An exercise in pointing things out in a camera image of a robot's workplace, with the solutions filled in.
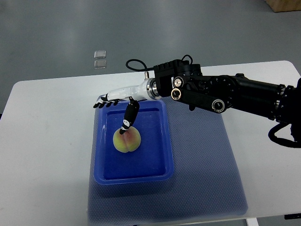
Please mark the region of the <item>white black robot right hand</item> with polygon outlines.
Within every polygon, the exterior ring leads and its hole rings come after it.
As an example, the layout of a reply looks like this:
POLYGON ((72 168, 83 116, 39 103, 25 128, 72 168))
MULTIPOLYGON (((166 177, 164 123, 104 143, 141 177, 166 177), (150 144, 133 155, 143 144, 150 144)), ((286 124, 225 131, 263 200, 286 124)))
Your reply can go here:
POLYGON ((119 133, 122 135, 134 124, 140 109, 139 102, 144 100, 156 100, 158 98, 158 94, 152 90, 152 85, 155 84, 155 79, 150 78, 145 79, 140 85, 112 90, 107 94, 100 95, 93 107, 103 108, 111 105, 116 106, 121 101, 127 101, 128 104, 122 126, 119 130, 119 133))

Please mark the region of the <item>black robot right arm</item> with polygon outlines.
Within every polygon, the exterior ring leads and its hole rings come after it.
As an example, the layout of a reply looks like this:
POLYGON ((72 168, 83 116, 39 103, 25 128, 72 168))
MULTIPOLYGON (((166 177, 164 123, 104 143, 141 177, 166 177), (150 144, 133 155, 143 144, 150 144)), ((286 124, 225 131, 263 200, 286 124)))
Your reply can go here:
POLYGON ((204 76, 199 64, 185 55, 142 71, 153 79, 146 78, 141 93, 155 99, 171 97, 187 104, 193 111, 201 108, 214 113, 223 113, 229 108, 275 120, 276 126, 268 132, 269 139, 281 146, 301 146, 301 84, 286 86, 254 81, 244 74, 234 76, 204 76))

